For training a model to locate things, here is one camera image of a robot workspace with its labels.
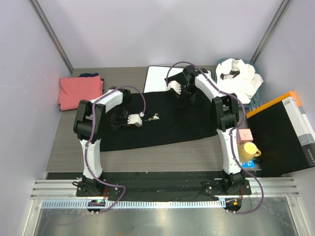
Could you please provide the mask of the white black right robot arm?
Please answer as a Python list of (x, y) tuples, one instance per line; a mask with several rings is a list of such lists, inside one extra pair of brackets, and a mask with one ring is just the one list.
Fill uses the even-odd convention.
[(183, 69), (185, 84), (171, 81), (168, 88), (179, 98), (192, 100), (197, 89), (211, 101), (211, 120), (216, 125), (223, 154), (222, 183), (226, 193), (238, 192), (245, 184), (245, 171), (240, 163), (237, 150), (236, 133), (239, 127), (240, 100), (235, 94), (229, 94), (218, 87), (206, 71), (195, 65)]

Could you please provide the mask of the black floral print t-shirt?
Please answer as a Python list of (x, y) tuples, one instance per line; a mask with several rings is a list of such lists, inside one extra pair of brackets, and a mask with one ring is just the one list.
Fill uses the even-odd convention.
[(217, 135), (211, 121), (211, 101), (200, 89), (196, 90), (192, 103), (177, 98), (172, 91), (133, 93), (127, 111), (130, 114), (145, 111), (142, 126), (121, 126), (114, 130), (109, 111), (100, 151), (146, 148)]

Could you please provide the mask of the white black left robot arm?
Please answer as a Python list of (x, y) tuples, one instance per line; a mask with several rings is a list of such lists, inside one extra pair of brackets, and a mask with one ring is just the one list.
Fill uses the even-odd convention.
[(77, 184), (78, 192), (98, 195), (105, 189), (100, 163), (100, 141), (107, 119), (113, 129), (128, 125), (127, 105), (130, 101), (130, 90), (112, 87), (96, 99), (79, 102), (73, 131), (83, 150), (84, 170), (82, 180)]

